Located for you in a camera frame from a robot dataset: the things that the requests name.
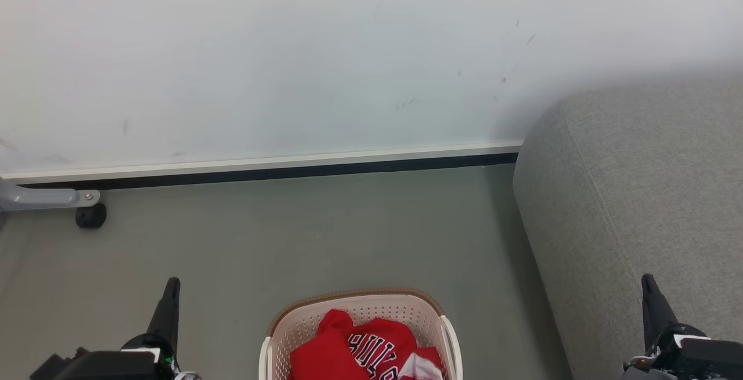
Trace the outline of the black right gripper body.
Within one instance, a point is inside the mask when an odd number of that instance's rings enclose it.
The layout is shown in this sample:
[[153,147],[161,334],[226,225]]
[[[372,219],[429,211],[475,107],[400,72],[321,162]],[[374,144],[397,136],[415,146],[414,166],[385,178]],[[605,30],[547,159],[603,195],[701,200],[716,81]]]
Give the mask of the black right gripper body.
[[741,379],[742,345],[712,339],[691,325],[671,324],[623,369],[623,379]]

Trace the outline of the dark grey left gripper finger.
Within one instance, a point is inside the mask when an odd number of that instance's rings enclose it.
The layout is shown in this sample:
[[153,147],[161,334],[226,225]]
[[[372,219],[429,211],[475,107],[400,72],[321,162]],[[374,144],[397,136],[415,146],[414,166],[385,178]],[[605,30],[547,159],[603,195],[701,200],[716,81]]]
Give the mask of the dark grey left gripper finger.
[[178,345],[180,290],[181,281],[170,277],[147,329],[149,335],[167,341],[170,346]]

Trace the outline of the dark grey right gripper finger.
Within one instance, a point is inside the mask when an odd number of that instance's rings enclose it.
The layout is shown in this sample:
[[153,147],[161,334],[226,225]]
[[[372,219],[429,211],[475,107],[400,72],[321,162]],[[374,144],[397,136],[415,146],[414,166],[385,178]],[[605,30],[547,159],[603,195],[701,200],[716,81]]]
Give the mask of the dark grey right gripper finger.
[[676,314],[658,287],[652,274],[643,274],[642,288],[643,342],[645,351],[653,348],[658,338],[679,323]]

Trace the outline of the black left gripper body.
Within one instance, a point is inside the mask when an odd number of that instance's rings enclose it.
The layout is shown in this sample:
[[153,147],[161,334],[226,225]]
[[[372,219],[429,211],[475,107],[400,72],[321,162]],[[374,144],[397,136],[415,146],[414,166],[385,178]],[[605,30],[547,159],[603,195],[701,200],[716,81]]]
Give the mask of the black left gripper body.
[[134,337],[118,351],[78,348],[72,358],[53,354],[31,379],[199,379],[178,367],[173,345],[154,334]]

